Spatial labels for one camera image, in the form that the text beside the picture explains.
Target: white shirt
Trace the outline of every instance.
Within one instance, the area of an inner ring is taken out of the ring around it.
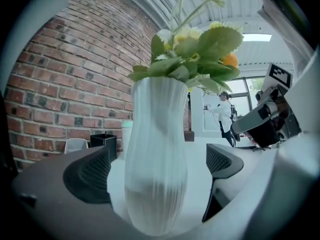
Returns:
[[[220,101],[220,106],[215,108],[208,107],[208,111],[212,114],[219,114],[219,121],[221,121],[223,131],[225,133],[230,131],[232,125],[232,121],[230,119],[231,104],[228,101]]]

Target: artificial flower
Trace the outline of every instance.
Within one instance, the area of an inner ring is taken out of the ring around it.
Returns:
[[[225,27],[232,28],[233,30],[238,31],[241,35],[244,33],[244,28],[242,26],[236,25],[231,22],[226,22],[223,24]]]
[[[178,45],[186,38],[199,39],[201,34],[202,32],[197,27],[185,26],[174,36],[173,46]]]
[[[223,27],[224,25],[220,21],[214,21],[210,24],[209,29]]]
[[[167,59],[169,59],[169,57],[165,54],[161,54],[155,58],[156,61],[162,61],[162,60],[167,60]]]
[[[171,45],[169,43],[165,43],[164,44],[164,50],[165,51],[171,50]]]
[[[238,68],[238,58],[234,52],[230,52],[227,56],[221,59],[224,65]]]
[[[168,29],[161,29],[156,35],[161,39],[164,45],[169,44],[172,40],[172,32]]]

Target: black container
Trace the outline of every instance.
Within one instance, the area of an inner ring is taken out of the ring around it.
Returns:
[[[90,135],[90,147],[100,146],[109,147],[110,162],[117,159],[117,136],[105,133]]]

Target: white vase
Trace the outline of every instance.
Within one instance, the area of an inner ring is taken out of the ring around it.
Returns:
[[[183,117],[186,85],[144,78],[133,86],[133,127],[125,161],[125,199],[131,222],[162,236],[180,214],[187,189]]]

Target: flower stem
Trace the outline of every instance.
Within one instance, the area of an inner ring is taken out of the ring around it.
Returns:
[[[200,9],[206,5],[206,3],[210,2],[211,0],[205,0],[202,4],[200,4],[185,20],[182,24],[180,24],[173,32],[173,34],[176,34],[184,25],[188,24],[194,17],[197,16],[197,13],[200,11]]]

